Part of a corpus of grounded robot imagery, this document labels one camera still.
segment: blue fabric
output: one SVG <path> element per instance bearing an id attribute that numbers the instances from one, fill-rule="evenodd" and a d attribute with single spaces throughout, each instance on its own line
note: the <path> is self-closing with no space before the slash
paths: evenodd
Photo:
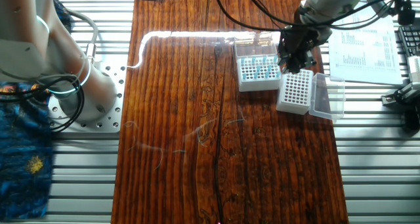
<path id="1" fill-rule="evenodd" d="M 32 87 L 0 83 L 0 90 L 8 92 Z M 0 221 L 41 217 L 47 210 L 53 167 L 47 101 L 43 93 L 0 103 Z"/>

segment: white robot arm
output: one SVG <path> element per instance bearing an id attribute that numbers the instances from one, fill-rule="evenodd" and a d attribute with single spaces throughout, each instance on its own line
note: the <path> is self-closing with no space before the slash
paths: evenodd
<path id="1" fill-rule="evenodd" d="M 116 101 L 116 87 L 94 67 L 95 45 L 88 56 L 59 20 L 53 0 L 0 0 L 0 81 L 46 84 L 62 75 L 76 75 L 85 94 L 80 121 L 103 116 Z M 71 83 L 49 87 L 67 115 L 78 99 Z"/>
<path id="2" fill-rule="evenodd" d="M 398 14 L 401 25 L 412 24 L 415 17 L 410 0 L 367 0 L 377 13 L 377 18 Z M 333 23 L 355 13 L 360 0 L 303 0 L 295 13 L 295 24 L 282 31 L 278 47 L 279 65 L 284 72 L 298 73 L 315 61 L 310 50 L 324 44 L 330 37 Z"/>

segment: wooden tabletop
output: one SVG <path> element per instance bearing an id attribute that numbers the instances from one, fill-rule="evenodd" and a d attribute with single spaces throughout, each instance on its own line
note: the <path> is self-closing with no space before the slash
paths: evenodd
<path id="1" fill-rule="evenodd" d="M 301 0 L 262 1 L 292 20 Z M 239 93 L 231 44 L 206 33 L 233 30 L 216 0 L 135 1 L 112 223 L 348 223 L 332 122 Z"/>

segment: paper with chart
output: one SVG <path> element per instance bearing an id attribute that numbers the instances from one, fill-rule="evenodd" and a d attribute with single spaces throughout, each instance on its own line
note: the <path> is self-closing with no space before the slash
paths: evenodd
<path id="1" fill-rule="evenodd" d="M 374 14 L 369 7 L 334 24 L 367 20 Z M 346 81 L 402 84 L 394 24 L 390 16 L 359 30 L 333 30 L 328 43 L 332 76 Z"/>

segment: plastic box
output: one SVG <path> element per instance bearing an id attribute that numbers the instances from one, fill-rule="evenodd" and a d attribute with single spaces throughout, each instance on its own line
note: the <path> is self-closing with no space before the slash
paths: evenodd
<path id="1" fill-rule="evenodd" d="M 309 111 L 312 93 L 312 70 L 301 70 L 298 74 L 284 74 L 277 100 L 277 110 L 304 115 Z"/>
<path id="2" fill-rule="evenodd" d="M 249 33 L 235 38 L 234 51 L 240 92 L 279 88 L 282 74 L 271 33 Z"/>
<path id="3" fill-rule="evenodd" d="M 338 120 L 344 116 L 345 81 L 341 78 L 301 70 L 282 76 L 277 110 Z"/>
<path id="4" fill-rule="evenodd" d="M 330 120 L 344 116 L 344 79 L 317 73 L 312 79 L 309 114 Z"/>

